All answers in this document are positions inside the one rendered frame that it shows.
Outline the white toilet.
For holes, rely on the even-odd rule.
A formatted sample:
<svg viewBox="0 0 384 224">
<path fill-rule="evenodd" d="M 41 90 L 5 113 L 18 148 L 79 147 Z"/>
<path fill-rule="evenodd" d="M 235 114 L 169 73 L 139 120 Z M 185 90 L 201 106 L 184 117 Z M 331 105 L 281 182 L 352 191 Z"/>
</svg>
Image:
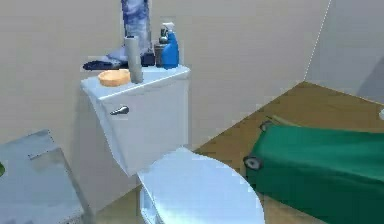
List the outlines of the white toilet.
<svg viewBox="0 0 384 224">
<path fill-rule="evenodd" d="M 112 158 L 141 183 L 145 224 L 266 224 L 262 203 L 235 169 L 189 146 L 191 69 L 145 67 L 143 82 L 81 81 Z M 128 114 L 110 115 L 122 106 Z"/>
</svg>

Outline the blue spray bottle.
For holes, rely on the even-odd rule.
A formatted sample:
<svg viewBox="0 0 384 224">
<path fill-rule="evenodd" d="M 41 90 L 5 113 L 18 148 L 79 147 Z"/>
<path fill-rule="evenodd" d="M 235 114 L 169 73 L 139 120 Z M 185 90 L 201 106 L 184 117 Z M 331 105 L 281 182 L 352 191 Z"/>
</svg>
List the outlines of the blue spray bottle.
<svg viewBox="0 0 384 224">
<path fill-rule="evenodd" d="M 176 68 L 179 65 L 179 46 L 175 33 L 175 24 L 173 22 L 164 22 L 164 28 L 167 31 L 167 45 L 162 51 L 162 64 L 165 69 Z"/>
</svg>

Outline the dark soap dispenser bottle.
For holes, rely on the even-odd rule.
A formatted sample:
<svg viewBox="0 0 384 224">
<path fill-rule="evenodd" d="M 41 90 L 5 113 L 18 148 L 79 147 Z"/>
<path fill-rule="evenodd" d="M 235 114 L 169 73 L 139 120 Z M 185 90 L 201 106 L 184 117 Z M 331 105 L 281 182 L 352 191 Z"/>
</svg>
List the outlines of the dark soap dispenser bottle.
<svg viewBox="0 0 384 224">
<path fill-rule="evenodd" d="M 162 52 L 163 52 L 164 48 L 167 46 L 167 44 L 168 44 L 167 29 L 162 28 L 160 30 L 160 37 L 158 39 L 158 42 L 154 45 L 155 65 L 157 67 L 163 66 Z"/>
</svg>

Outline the silver flush lever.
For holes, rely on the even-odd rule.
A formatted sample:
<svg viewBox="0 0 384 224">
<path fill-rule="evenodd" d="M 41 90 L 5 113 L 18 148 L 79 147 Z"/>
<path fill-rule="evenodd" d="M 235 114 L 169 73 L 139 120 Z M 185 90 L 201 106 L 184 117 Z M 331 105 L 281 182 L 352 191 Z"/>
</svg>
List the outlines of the silver flush lever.
<svg viewBox="0 0 384 224">
<path fill-rule="evenodd" d="M 112 112 L 110 112 L 110 115 L 121 115 L 121 114 L 128 114 L 130 111 L 129 107 L 122 106 L 119 109 L 116 109 Z"/>
</svg>

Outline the grey cardboard tube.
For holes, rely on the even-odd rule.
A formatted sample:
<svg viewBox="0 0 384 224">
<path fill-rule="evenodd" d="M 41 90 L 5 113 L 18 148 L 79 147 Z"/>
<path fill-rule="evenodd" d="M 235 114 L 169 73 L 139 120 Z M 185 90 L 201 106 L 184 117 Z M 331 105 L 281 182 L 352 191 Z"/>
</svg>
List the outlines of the grey cardboard tube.
<svg viewBox="0 0 384 224">
<path fill-rule="evenodd" d="M 125 53 L 127 55 L 128 69 L 133 83 L 143 82 L 139 39 L 137 36 L 127 36 L 124 39 Z"/>
</svg>

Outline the green wheeled bin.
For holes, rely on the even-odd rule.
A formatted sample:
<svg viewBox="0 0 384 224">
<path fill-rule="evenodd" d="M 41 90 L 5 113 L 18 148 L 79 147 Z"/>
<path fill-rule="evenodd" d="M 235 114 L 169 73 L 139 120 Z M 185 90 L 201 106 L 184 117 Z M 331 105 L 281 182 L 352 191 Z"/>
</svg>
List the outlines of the green wheeled bin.
<svg viewBox="0 0 384 224">
<path fill-rule="evenodd" d="M 384 132 L 266 120 L 243 158 L 258 192 L 326 224 L 384 224 Z"/>
</svg>

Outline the grey metal cabinet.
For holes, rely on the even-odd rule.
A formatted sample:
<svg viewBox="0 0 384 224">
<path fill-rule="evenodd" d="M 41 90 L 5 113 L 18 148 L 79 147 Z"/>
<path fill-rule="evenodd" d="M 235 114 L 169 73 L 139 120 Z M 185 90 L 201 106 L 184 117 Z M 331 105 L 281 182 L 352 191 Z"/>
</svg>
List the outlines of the grey metal cabinet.
<svg viewBox="0 0 384 224">
<path fill-rule="evenodd" d="M 0 224 L 96 224 L 47 129 L 0 144 Z"/>
</svg>

